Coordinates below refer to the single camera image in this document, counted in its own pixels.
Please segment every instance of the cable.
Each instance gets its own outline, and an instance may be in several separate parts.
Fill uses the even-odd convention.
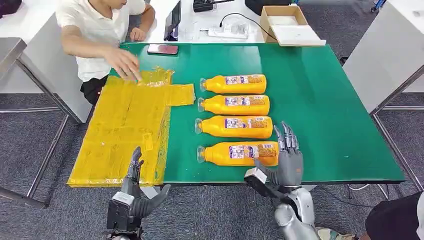
[[[254,20],[252,20],[252,19],[250,19],[250,18],[248,18],[247,16],[245,16],[245,15],[243,15],[243,14],[241,14],[241,13],[238,13],[238,12],[233,12],[233,13],[229,13],[229,14],[227,14],[227,15],[225,15],[222,19],[221,19],[221,22],[219,23],[219,27],[220,28],[222,28],[223,27],[223,21],[224,21],[224,19],[226,18],[226,17],[228,17],[228,16],[230,16],[230,15],[240,15],[240,16],[242,16],[242,17],[244,17],[244,18],[246,18],[246,19],[249,19],[250,21],[252,21],[252,22],[254,22],[256,25],[258,25],[259,27],[260,27],[260,29],[262,29],[266,34],[268,34],[268,36],[270,36],[271,38],[273,38],[275,41],[277,41],[278,42],[278,40],[277,40],[277,38],[275,38],[275,37],[273,37],[273,36],[271,36],[271,34],[269,34],[261,25],[259,25],[259,23],[257,23],[256,21],[254,21]]]
[[[359,204],[359,203],[352,203],[352,202],[348,202],[348,201],[342,200],[342,199],[340,199],[339,197],[335,196],[335,195],[334,195],[332,192],[330,192],[328,189],[326,189],[325,187],[320,186],[320,185],[316,186],[316,188],[321,188],[321,189],[323,189],[323,190],[324,190],[324,191],[326,191],[328,194],[330,194],[333,198],[335,198],[335,199],[339,200],[340,202],[342,202],[342,203],[344,203],[344,204],[347,204],[347,205],[356,206],[356,207],[363,207],[363,208],[374,208],[374,207],[375,207],[375,206],[363,205],[363,204]]]
[[[381,192],[384,194],[384,196],[385,196],[385,199],[386,200],[389,200],[389,196],[386,194],[386,192],[383,190],[383,188],[382,188],[382,186],[380,185],[380,184],[377,184],[377,186],[380,188],[380,190],[381,190]]]
[[[349,186],[349,189],[350,189],[350,190],[352,190],[352,191],[359,191],[359,190],[362,190],[362,189],[364,189],[364,188],[368,187],[368,186],[369,186],[369,184],[365,184],[364,186],[361,186],[361,187],[359,187],[359,188],[353,188],[353,187],[351,187],[351,185],[350,185],[350,184],[348,184],[348,186]]]
[[[349,189],[352,190],[352,191],[359,191],[359,190],[365,189],[366,187],[368,187],[370,185],[365,184],[364,186],[361,186],[359,188],[353,188],[353,187],[351,187],[350,184],[348,184],[348,186],[349,186]],[[377,186],[380,188],[381,192],[384,194],[385,199],[389,200],[389,186],[386,184],[387,193],[384,191],[383,187],[380,184],[377,184]]]

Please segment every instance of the green table mat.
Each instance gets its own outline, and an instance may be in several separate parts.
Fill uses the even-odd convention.
[[[274,123],[284,120],[297,135],[304,158],[304,184],[404,180],[383,137],[328,45],[173,44],[179,46],[175,56],[147,54],[149,45],[146,43],[121,47],[139,57],[141,70],[160,66],[175,71],[173,84],[194,83],[197,98],[216,95],[200,91],[200,78],[265,74],[265,94],[270,98],[268,115]],[[198,112],[196,104],[171,108],[164,182],[243,182],[250,167],[197,162],[199,145],[209,147],[220,142],[252,141],[196,134],[195,119],[212,116],[210,112]],[[269,140],[276,141],[275,134]]]

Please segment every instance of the bottle cap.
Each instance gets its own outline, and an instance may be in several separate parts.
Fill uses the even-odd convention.
[[[202,133],[202,119],[200,118],[196,118],[196,120],[194,120],[194,132],[196,134],[200,134]]]
[[[200,91],[206,91],[206,79],[200,78]]]
[[[197,147],[197,162],[200,164],[205,162],[205,147],[203,146]]]
[[[205,100],[201,97],[197,100],[197,109],[200,113],[205,110]]]

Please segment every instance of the man's hand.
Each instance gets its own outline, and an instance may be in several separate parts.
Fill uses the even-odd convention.
[[[146,36],[147,36],[147,34],[146,34],[145,31],[141,30],[138,27],[134,27],[132,29],[131,33],[129,34],[129,39],[132,42],[137,42],[137,41],[141,42],[141,41],[144,41],[146,39]]]
[[[121,78],[141,81],[140,63],[132,53],[117,47],[107,46],[102,50],[102,55]]]

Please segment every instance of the cardboard box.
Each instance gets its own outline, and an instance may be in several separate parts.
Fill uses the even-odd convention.
[[[324,46],[297,5],[264,6],[260,15],[260,26],[265,43],[278,43],[280,46]]]

